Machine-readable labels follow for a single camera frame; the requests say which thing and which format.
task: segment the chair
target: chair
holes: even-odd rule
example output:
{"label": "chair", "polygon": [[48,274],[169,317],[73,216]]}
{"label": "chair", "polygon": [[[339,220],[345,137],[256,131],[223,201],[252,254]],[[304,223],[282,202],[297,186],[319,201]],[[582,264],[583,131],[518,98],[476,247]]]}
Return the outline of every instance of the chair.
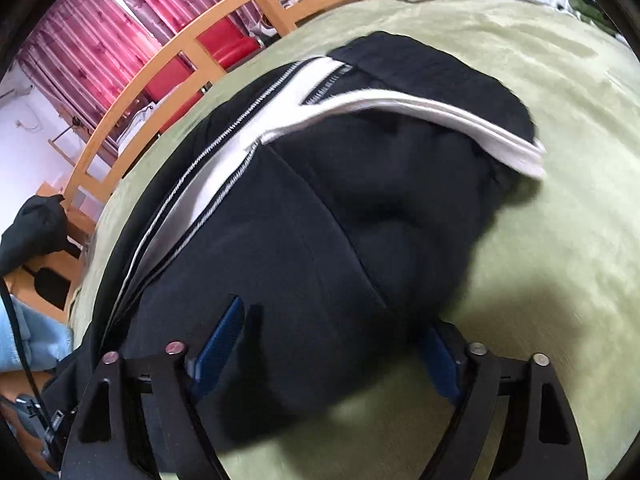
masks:
{"label": "chair", "polygon": [[[152,101],[159,103],[162,99],[167,97],[174,88],[187,81],[192,73],[193,70],[187,67],[187,64],[183,60],[179,57],[174,57],[151,81],[149,81],[145,86],[145,92]],[[197,92],[183,103],[182,106],[178,108],[177,112],[173,114],[171,118],[160,128],[160,132],[164,133],[167,131],[177,120],[191,110],[191,107],[193,107],[201,97],[202,93]]]}
{"label": "chair", "polygon": [[245,36],[228,16],[199,35],[198,41],[225,70],[260,49],[257,40]]}

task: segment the blue clip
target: blue clip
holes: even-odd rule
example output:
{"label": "blue clip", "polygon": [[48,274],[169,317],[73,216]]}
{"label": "blue clip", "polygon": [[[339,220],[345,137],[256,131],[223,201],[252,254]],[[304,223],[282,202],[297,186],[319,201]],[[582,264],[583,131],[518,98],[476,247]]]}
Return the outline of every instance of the blue clip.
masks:
{"label": "blue clip", "polygon": [[466,340],[450,323],[438,320],[432,324],[420,342],[420,353],[433,386],[454,406],[463,399],[466,373]]}
{"label": "blue clip", "polygon": [[205,345],[185,359],[187,375],[193,380],[191,398],[198,402],[218,384],[222,370],[244,326],[244,304],[235,297]]}

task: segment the silver zipper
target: silver zipper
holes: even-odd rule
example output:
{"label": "silver zipper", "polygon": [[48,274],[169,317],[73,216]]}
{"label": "silver zipper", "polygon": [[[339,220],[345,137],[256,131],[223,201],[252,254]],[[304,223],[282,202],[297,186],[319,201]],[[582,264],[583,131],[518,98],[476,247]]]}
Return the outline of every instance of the silver zipper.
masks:
{"label": "silver zipper", "polygon": [[324,95],[335,84],[335,82],[338,81],[338,79],[340,79],[347,72],[349,72],[352,68],[353,68],[353,66],[351,66],[351,65],[343,66],[340,70],[338,70],[338,72],[336,72],[334,75],[332,75],[327,80],[326,83],[324,83],[324,85],[322,86],[321,89],[319,89],[312,97],[307,98],[305,100],[304,104],[305,105],[314,105],[314,104],[316,104],[320,99],[322,99],[324,97]]}
{"label": "silver zipper", "polygon": [[218,206],[220,206],[222,201],[229,194],[229,191],[231,191],[231,188],[235,186],[236,182],[240,179],[240,177],[244,174],[246,169],[249,167],[249,164],[251,163],[252,158],[254,158],[254,154],[258,149],[259,144],[260,142],[257,141],[251,145],[251,150],[249,151],[249,153],[247,153],[247,156],[244,158],[244,161],[242,162],[241,166],[236,170],[236,172],[233,174],[229,182],[226,183],[226,186],[224,187],[222,192],[217,196],[214,203],[209,207],[209,209],[207,209],[207,211],[204,213],[204,216],[191,229],[191,231],[189,232],[189,235],[183,240],[183,242],[174,251],[171,257],[164,264],[162,264],[162,266],[158,270],[156,270],[155,272],[153,272],[152,274],[150,274],[145,278],[145,280],[140,285],[140,288],[138,289],[138,292],[136,293],[135,297],[132,298],[133,303],[135,303],[138,300],[140,294],[142,293],[143,290],[145,290],[146,286],[149,283],[151,283],[159,274],[161,274],[172,263],[172,261],[176,259],[178,254],[180,254],[180,252],[188,245],[188,243],[191,242],[191,239],[196,235],[196,233],[200,230],[200,228],[207,222],[207,220],[209,220],[210,216],[213,215],[216,209],[218,209]]}
{"label": "silver zipper", "polygon": [[229,126],[222,134],[220,134],[209,146],[206,147],[206,149],[200,153],[200,155],[196,158],[196,160],[194,160],[191,165],[187,168],[187,171],[184,173],[184,175],[180,178],[180,180],[178,180],[178,182],[176,183],[176,185],[174,186],[174,189],[172,190],[172,192],[169,194],[169,196],[167,197],[167,199],[164,201],[164,203],[162,204],[162,207],[160,208],[160,210],[158,211],[158,213],[156,214],[154,220],[151,222],[151,225],[149,226],[149,229],[145,232],[145,235],[142,237],[142,240],[140,240],[140,243],[138,244],[138,247],[136,248],[136,252],[133,255],[133,260],[131,262],[131,265],[129,267],[129,270],[127,271],[127,275],[125,276],[125,279],[123,281],[122,287],[120,288],[120,292],[118,294],[118,297],[116,298],[116,301],[114,303],[114,308],[111,311],[111,315],[109,318],[109,321],[107,323],[107,329],[104,331],[104,335],[102,337],[102,343],[104,343],[104,338],[106,337],[106,333],[108,330],[108,327],[110,327],[110,325],[113,322],[113,315],[114,313],[117,311],[118,306],[120,304],[120,301],[122,300],[122,296],[127,288],[127,282],[130,280],[131,278],[131,273],[132,270],[134,269],[134,266],[136,265],[136,261],[138,259],[138,256],[140,255],[140,250],[143,246],[143,244],[145,243],[146,239],[149,237],[151,231],[153,231],[153,229],[156,227],[156,224],[158,224],[158,221],[160,219],[160,217],[162,216],[162,213],[166,210],[167,206],[171,203],[171,200],[175,197],[175,195],[178,193],[178,191],[180,190],[180,188],[182,187],[182,185],[184,184],[184,181],[187,179],[187,177],[191,174],[191,172],[194,170],[194,168],[196,168],[196,166],[200,163],[200,161],[207,155],[209,155],[209,153],[217,146],[220,144],[220,142],[222,142],[226,136],[228,136],[229,133],[231,133],[233,130],[235,130],[238,125],[240,125],[245,119],[246,117],[253,112],[257,106],[260,105],[260,103],[262,101],[264,101],[269,95],[271,95],[279,86],[281,86],[288,78],[289,76],[291,76],[291,74],[302,64],[304,63],[306,60],[300,60],[295,62],[293,65],[291,65],[287,71],[276,81],[274,82],[271,86],[269,86],[269,88],[267,88],[261,95],[260,97],[258,97],[252,104],[251,106],[249,106],[247,108],[247,110],[244,111],[244,113],[242,113],[242,115],[240,115],[232,124],[231,126]]}

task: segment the green blanket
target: green blanket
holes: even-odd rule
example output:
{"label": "green blanket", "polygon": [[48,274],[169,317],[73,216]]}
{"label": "green blanket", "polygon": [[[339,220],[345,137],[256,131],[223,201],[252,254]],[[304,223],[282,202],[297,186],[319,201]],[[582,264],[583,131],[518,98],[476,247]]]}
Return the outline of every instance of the green blanket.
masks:
{"label": "green blanket", "polygon": [[[500,355],[551,357],[590,478],[603,479],[640,430],[640,66],[619,41],[542,6],[367,0],[316,18],[231,73],[155,143],[107,204],[72,315],[76,344],[133,205],[192,126],[267,70],[374,30],[443,49],[529,107],[548,151],[548,180],[523,180],[498,212],[446,318]],[[242,479],[415,480],[451,413],[421,362],[408,357],[325,416],[223,462]],[[497,434],[477,478],[486,477]]]}

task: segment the wooden bed frame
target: wooden bed frame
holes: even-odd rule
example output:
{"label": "wooden bed frame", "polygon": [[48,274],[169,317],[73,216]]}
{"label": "wooden bed frame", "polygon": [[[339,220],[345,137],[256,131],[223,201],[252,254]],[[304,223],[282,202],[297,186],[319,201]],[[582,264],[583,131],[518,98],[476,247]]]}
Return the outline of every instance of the wooden bed frame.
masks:
{"label": "wooden bed frame", "polygon": [[[222,79],[226,72],[198,41],[199,35],[239,7],[251,0],[222,0],[183,29],[158,52],[122,91],[109,108],[89,139],[75,165],[64,190],[65,207],[69,207],[79,188],[83,188],[102,203],[106,203],[126,171],[151,142],[159,129],[180,107],[207,83]],[[304,0],[284,9],[278,0],[254,0],[281,36],[296,30],[297,23],[327,8],[348,0]],[[129,105],[162,68],[178,54],[184,54],[196,66],[196,71],[182,83],[144,124],[103,181],[87,171],[108,133]]]}

